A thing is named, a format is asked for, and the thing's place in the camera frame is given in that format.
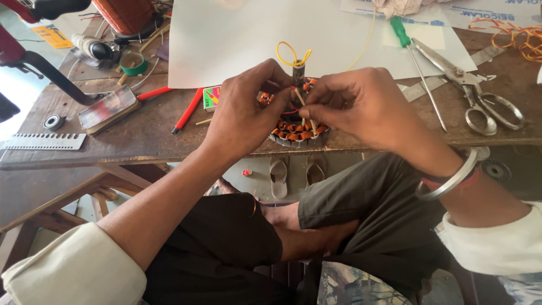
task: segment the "screwdriver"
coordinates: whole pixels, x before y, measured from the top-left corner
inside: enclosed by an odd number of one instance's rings
[[[416,66],[416,69],[418,70],[418,73],[420,74],[420,77],[422,78],[425,91],[427,91],[427,93],[429,94],[429,97],[431,98],[431,102],[433,102],[433,107],[435,108],[435,111],[437,112],[438,119],[441,121],[442,128],[444,128],[445,132],[448,132],[448,130],[446,130],[446,126],[444,125],[444,121],[442,120],[440,112],[438,111],[437,104],[435,103],[435,98],[433,97],[433,94],[431,94],[431,90],[429,89],[429,87],[427,86],[427,83],[425,82],[425,77],[422,74],[422,70],[420,69],[418,62],[416,61],[416,58],[414,57],[414,54],[412,53],[412,50],[410,49],[410,37],[407,36],[407,31],[405,31],[405,27],[403,26],[403,21],[401,21],[401,18],[399,16],[394,16],[390,19],[390,23],[391,23],[391,27],[393,28],[393,31],[395,32],[395,35],[399,37],[399,41],[401,42],[401,47],[406,48],[408,50],[410,57],[414,61],[414,65]]]

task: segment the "green tape roll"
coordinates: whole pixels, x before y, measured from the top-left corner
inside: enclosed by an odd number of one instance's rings
[[[135,66],[133,68],[130,68],[132,63],[135,62]],[[147,61],[141,55],[141,53],[129,53],[123,56],[120,59],[120,67],[124,71],[124,73],[130,75],[130,76],[136,76],[140,75],[143,72],[147,71]]]

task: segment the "white shirt sleeve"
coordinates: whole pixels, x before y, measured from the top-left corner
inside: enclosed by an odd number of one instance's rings
[[[2,274],[17,305],[133,304],[143,270],[95,223],[78,226]]]
[[[542,272],[542,203],[513,223],[489,228],[454,225],[446,213],[436,232],[465,269],[489,275]]]

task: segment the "black pants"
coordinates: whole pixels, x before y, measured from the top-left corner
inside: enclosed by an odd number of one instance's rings
[[[420,178],[394,154],[379,154],[309,187],[302,229],[360,219],[338,254],[324,260],[368,272],[413,300],[449,252],[432,229],[444,208],[414,196]],[[252,270],[282,256],[272,225],[250,194],[202,197],[147,269],[143,299],[161,304],[316,304],[321,260],[297,291]]]

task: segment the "wooden workbench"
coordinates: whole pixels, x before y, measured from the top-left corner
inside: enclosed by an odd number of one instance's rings
[[[89,33],[96,32],[96,24],[91,24]],[[490,35],[467,30],[456,29],[467,50],[474,54],[490,45]],[[155,41],[149,53],[154,54],[160,44]],[[61,71],[67,71],[74,60],[68,58]],[[444,134],[427,95],[413,101],[411,104],[427,125],[440,133],[450,144],[456,145],[504,145],[504,144],[542,144],[542,87],[535,83],[540,64],[525,60],[517,50],[511,49],[497,56],[492,62],[479,66],[474,74],[497,75],[491,81],[483,81],[481,87],[486,92],[501,95],[513,103],[526,117],[525,127],[518,131],[498,127],[494,136],[482,136],[472,131],[464,117],[468,107],[463,92],[448,83],[433,91],[433,95],[448,127]],[[120,73],[114,71],[99,72],[79,65],[74,69],[72,79],[84,92],[110,91],[118,87]],[[132,77],[128,85],[134,85],[142,77]],[[411,86],[420,79],[406,79],[399,84]],[[144,93],[167,85],[167,66],[164,63],[150,76],[143,86],[135,93]],[[87,137],[79,151],[48,151],[48,150],[8,150],[5,151],[1,169],[42,169],[61,167],[106,166],[120,164],[142,164],[178,162],[194,151],[203,141],[208,124],[196,126],[195,123],[211,118],[212,113],[206,113],[199,104],[196,111],[188,120],[185,128],[177,135],[171,130],[183,114],[196,90],[174,90],[151,100],[143,102],[136,112],[116,123],[96,137]],[[65,125],[58,133],[83,133],[77,113],[85,107],[70,99],[55,85],[49,85],[39,96],[37,102],[28,114],[19,133],[45,132],[42,124],[46,117],[52,114],[67,117]],[[367,149],[367,146],[342,131],[331,131],[325,146],[306,147],[302,149],[282,147],[267,139],[251,157],[274,155],[301,155],[318,152],[351,153]]]

